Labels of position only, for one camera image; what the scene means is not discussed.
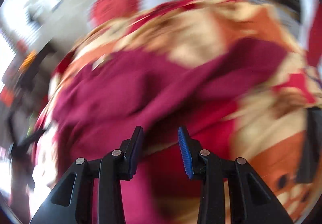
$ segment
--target window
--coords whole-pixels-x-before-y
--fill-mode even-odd
[[[2,77],[15,55],[16,53],[13,51],[12,46],[8,43],[8,38],[0,29],[0,92],[4,87]]]

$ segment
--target blue rubber tip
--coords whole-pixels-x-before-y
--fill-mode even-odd
[[[189,179],[192,179],[194,174],[192,169],[192,157],[186,141],[186,135],[182,127],[179,127],[178,129],[178,141],[186,174],[188,175]]]

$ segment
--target red pillow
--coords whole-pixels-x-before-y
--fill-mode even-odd
[[[138,11],[138,0],[97,0],[90,13],[95,27],[114,18],[128,17]]]

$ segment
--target magenta cloth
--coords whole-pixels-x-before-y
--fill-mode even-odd
[[[223,118],[234,111],[231,103],[272,76],[285,56],[286,51],[275,43],[243,38],[225,55],[192,70],[142,49],[113,53],[109,62],[93,71],[91,64],[86,65],[62,91],[53,113],[59,124],[56,134],[59,176],[78,157],[94,160],[119,148],[137,125],[145,131],[145,147],[176,142],[181,124],[188,124],[194,136],[207,126],[207,118],[198,126],[198,122],[191,122],[198,107],[207,102],[225,104],[221,112],[213,115]],[[214,138],[209,134],[200,136]],[[228,145],[227,138],[224,135],[222,138],[206,141],[207,145],[214,145],[206,148],[220,153],[215,145]],[[149,156],[139,164],[131,182],[122,182],[128,224],[163,222],[153,207],[151,172],[147,174],[145,167],[148,161]],[[164,163],[167,170],[172,168],[169,159]]]

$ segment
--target silver screw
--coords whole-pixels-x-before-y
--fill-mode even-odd
[[[122,154],[122,152],[120,150],[114,150],[114,151],[112,151],[112,155],[113,156],[119,156],[121,154]]]
[[[237,163],[241,164],[241,165],[244,165],[246,163],[246,160],[244,158],[238,158]]]
[[[201,151],[200,151],[200,154],[201,154],[202,156],[208,156],[208,155],[210,154],[210,151],[208,151],[208,150],[201,150]]]
[[[84,161],[85,161],[85,159],[84,159],[84,158],[78,158],[78,159],[76,160],[76,164],[81,165],[81,164],[83,164],[83,163],[84,163]]]

